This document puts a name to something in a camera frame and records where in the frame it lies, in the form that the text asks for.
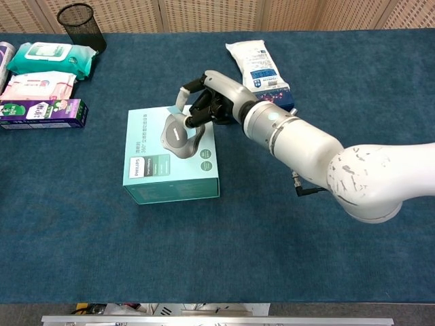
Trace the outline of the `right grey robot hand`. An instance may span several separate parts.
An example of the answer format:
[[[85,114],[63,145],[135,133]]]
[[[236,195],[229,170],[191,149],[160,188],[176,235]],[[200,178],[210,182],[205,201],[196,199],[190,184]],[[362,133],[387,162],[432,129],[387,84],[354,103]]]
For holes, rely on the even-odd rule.
[[[189,109],[190,114],[178,119],[187,128],[198,128],[208,122],[227,124],[232,120],[242,124],[247,112],[258,102],[244,85],[214,70],[207,70],[200,78],[184,84],[175,106],[181,111],[195,92],[201,95]]]

